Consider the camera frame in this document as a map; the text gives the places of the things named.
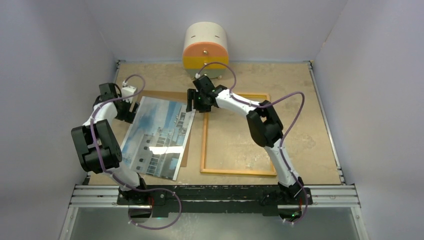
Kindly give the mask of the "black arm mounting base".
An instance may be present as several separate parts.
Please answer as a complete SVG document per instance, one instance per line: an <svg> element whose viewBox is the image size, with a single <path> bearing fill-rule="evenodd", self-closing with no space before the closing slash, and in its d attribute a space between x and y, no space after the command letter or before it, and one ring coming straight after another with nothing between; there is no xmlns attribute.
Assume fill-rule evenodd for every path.
<svg viewBox="0 0 424 240"><path fill-rule="evenodd" d="M289 189L272 185L149 185L147 192L119 191L121 206L152 207L152 217L170 213L261 214L293 220L302 207L313 203L306 187Z"/></svg>

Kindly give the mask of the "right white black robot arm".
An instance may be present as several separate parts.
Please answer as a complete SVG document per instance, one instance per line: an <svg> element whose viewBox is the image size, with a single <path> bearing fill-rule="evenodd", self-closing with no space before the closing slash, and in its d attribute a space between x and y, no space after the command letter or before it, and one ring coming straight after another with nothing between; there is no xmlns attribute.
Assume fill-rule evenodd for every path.
<svg viewBox="0 0 424 240"><path fill-rule="evenodd" d="M193 84L194 88L187 90L186 111L209 113L216 107L244 117L252 140L265 149L276 170L282 200L288 204L298 200L304 184L285 149L283 123L273 104L244 98L223 85L214 86L206 75L197 74Z"/></svg>

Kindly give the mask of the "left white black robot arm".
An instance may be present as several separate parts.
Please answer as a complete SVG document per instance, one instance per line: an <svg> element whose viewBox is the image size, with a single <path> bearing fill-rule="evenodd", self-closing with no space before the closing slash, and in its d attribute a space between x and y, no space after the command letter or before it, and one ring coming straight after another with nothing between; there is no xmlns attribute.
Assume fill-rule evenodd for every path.
<svg viewBox="0 0 424 240"><path fill-rule="evenodd" d="M109 177L122 192L130 191L132 201L142 205L149 199L146 183L123 162L122 149L111 127L113 120L133 123L139 107L133 99L140 91L115 83L101 84L99 90L88 120L71 130L80 165L86 172Z"/></svg>

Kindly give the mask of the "yellow wooden picture frame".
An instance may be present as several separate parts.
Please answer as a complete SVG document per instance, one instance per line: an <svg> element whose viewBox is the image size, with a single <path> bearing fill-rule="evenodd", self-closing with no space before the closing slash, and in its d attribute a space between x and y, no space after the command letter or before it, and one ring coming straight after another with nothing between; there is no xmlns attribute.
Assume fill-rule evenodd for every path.
<svg viewBox="0 0 424 240"><path fill-rule="evenodd" d="M203 114L200 173L210 175L277 175L266 151L252 139L246 116L212 107Z"/></svg>

